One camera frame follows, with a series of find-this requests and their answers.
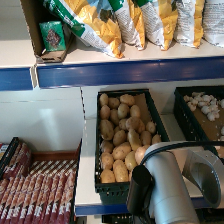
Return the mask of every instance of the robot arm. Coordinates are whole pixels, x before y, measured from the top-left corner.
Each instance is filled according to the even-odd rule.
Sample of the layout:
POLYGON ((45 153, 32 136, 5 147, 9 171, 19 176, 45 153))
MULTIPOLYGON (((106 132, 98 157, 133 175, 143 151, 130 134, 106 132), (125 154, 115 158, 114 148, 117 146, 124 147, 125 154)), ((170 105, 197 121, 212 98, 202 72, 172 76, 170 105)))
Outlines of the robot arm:
MULTIPOLYGON (((173 143, 159 143, 153 145, 149 147, 145 155, 161 146, 170 144, 173 143)), ((149 214, 151 217, 155 218, 157 224, 199 223, 181 174, 182 170, 183 175, 199 187, 211 207, 223 207, 224 175, 222 174, 222 170, 224 171, 224 166, 219 158, 211 152, 199 150, 198 147, 160 152, 148 159, 145 163, 145 167, 154 179, 154 187, 152 188, 151 186, 152 194, 149 214), (183 152, 181 162, 177 161, 175 157, 175 152, 180 154, 180 151, 183 152)), ((137 173, 136 169, 136 172, 133 170, 132 174, 133 179, 131 181, 127 201, 127 207, 131 213, 135 213, 132 198, 135 198, 138 192, 142 192, 142 194, 138 195, 135 199, 135 201, 142 203, 142 195, 146 196, 144 192, 146 192, 147 184, 144 183, 144 190, 142 190, 142 183, 138 182, 141 172, 137 173), (134 185, 138 186, 138 192, 134 193, 132 190, 136 189, 134 185)))

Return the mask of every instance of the green package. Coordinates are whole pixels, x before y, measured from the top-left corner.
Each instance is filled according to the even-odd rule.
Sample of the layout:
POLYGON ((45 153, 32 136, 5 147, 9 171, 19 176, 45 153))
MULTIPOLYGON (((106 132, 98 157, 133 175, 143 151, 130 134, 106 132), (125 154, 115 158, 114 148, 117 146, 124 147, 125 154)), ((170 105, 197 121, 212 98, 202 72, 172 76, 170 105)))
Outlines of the green package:
POLYGON ((66 49, 61 22, 52 21, 39 25, 46 51, 64 51, 66 49))

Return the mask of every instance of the black cable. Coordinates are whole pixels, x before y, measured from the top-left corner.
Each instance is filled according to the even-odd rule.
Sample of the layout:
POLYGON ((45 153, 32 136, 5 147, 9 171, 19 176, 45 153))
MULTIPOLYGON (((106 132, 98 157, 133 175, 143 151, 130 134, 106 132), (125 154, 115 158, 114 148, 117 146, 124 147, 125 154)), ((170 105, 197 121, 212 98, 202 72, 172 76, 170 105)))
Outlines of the black cable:
POLYGON ((158 149, 155 149, 148 153, 141 161, 140 165, 143 165, 148 159, 150 159, 156 153, 160 153, 163 151, 183 148, 183 147, 193 147, 193 146, 224 146, 224 141, 200 141, 200 142, 181 142, 172 145, 162 146, 158 149))

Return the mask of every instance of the potato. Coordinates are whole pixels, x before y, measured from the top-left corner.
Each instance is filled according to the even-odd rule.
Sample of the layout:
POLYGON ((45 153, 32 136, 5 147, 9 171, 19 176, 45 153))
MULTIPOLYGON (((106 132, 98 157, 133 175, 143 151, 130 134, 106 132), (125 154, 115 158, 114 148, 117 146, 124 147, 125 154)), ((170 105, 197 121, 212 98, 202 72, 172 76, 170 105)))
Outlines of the potato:
POLYGON ((120 127, 119 126, 117 126, 115 129, 114 129, 114 134, 116 134, 118 131, 120 131, 121 129, 120 129, 120 127))
POLYGON ((161 142, 161 138, 158 134, 154 135, 152 138, 152 145, 161 142))
POLYGON ((132 95, 128 94, 122 95, 120 97, 120 101, 121 103, 127 104, 129 107, 135 104, 135 98, 132 95))
POLYGON ((104 106, 104 105, 108 105, 108 96, 107 94, 103 93, 101 96, 100 96, 100 106, 104 106))
POLYGON ((118 131, 113 138, 114 146, 119 146, 120 144, 127 141, 127 135, 124 130, 118 131))
POLYGON ((127 121, 127 119, 122 119, 122 120, 119 121, 119 128, 124 130, 124 131, 127 131, 126 121, 127 121))
POLYGON ((137 132, 139 134, 141 134, 143 131, 145 131, 145 124, 142 122, 142 120, 140 119, 140 122, 139 122, 139 127, 138 127, 138 130, 137 132))
POLYGON ((112 153, 114 149, 114 145, 106 140, 103 140, 100 145, 101 152, 109 152, 112 153))
POLYGON ((131 146, 128 142, 124 142, 113 150, 114 160, 124 160, 127 154, 131 152, 131 146))
POLYGON ((132 171, 129 172, 129 175, 128 175, 128 180, 131 181, 131 178, 132 178, 132 171))
POLYGON ((103 152, 101 155, 101 167, 102 169, 108 169, 111 170, 113 167, 114 158, 113 156, 108 152, 103 152))
POLYGON ((100 133, 104 140, 112 140, 112 138, 114 137, 114 130, 110 121, 100 121, 100 133))
POLYGON ((128 132, 128 141, 133 151, 136 151, 139 147, 142 146, 141 140, 139 139, 139 134, 136 133, 133 129, 130 129, 128 132))
POLYGON ((126 118, 129 113, 129 107, 125 103, 121 103, 118 107, 118 118, 123 119, 126 118))
POLYGON ((141 133, 140 140, 142 142, 142 145, 151 145, 151 142, 152 142, 151 133, 148 131, 143 131, 141 133))
POLYGON ((114 183, 115 182, 114 172, 111 170, 104 170, 100 175, 100 181, 102 184, 114 183))
POLYGON ((134 129, 138 130, 139 128, 140 119, 138 117, 130 117, 126 121, 126 128, 127 130, 134 129))
POLYGON ((113 109, 110 111, 110 120, 116 125, 119 125, 119 118, 118 118, 118 113, 117 110, 113 109))
POLYGON ((102 120, 108 120, 110 117, 110 108, 107 105, 103 105, 100 109, 100 118, 102 120))
POLYGON ((108 99, 108 106, 110 109, 117 109, 120 105, 120 101, 117 98, 109 98, 108 99))
POLYGON ((135 160, 135 151, 131 151, 125 157, 125 165, 129 171, 132 171, 138 164, 135 160))
POLYGON ((137 162, 138 165, 140 165, 142 159, 144 158, 146 152, 146 148, 145 147, 139 147, 136 152, 135 152, 135 160, 137 162))
POLYGON ((152 121, 147 123, 145 129, 146 131, 149 131, 152 135, 156 133, 156 126, 152 121))
POLYGON ((137 105, 133 105, 130 109, 130 116, 131 117, 141 117, 140 108, 137 105))
POLYGON ((128 170, 122 160, 116 160, 113 164, 115 180, 117 182, 128 181, 128 170))

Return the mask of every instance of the black plastic crate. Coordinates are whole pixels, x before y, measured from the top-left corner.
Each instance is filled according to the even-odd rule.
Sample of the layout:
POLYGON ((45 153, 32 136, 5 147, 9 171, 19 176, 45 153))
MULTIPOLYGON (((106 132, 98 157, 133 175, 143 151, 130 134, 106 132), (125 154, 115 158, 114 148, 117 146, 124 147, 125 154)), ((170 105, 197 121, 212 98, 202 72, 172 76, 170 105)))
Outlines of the black plastic crate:
MULTIPOLYGON (((187 141, 209 141, 207 135, 197 121, 196 117, 184 101, 184 96, 191 96, 193 92, 205 92, 206 95, 213 95, 218 100, 224 99, 224 91, 221 86, 194 86, 194 87, 177 87, 175 94, 174 116, 187 141)), ((205 146, 218 156, 213 146, 205 146)))
POLYGON ((129 95, 140 95, 145 94, 146 104, 148 106, 148 110, 150 111, 150 115, 154 123, 156 123, 157 133, 161 135, 162 142, 169 142, 168 135, 163 126, 161 118, 158 114, 158 111, 155 107, 154 101, 148 91, 148 89, 139 89, 139 90, 127 90, 127 91, 110 91, 110 92, 99 92, 97 97, 97 124, 96 124, 96 153, 95 153, 95 191, 100 194, 100 198, 103 204, 121 204, 126 203, 128 191, 129 191, 129 182, 124 183, 108 183, 102 184, 100 183, 100 174, 102 172, 101 164, 100 164, 100 144, 102 143, 102 138, 100 136, 100 104, 99 98, 100 96, 106 93, 108 97, 120 97, 124 94, 129 95))

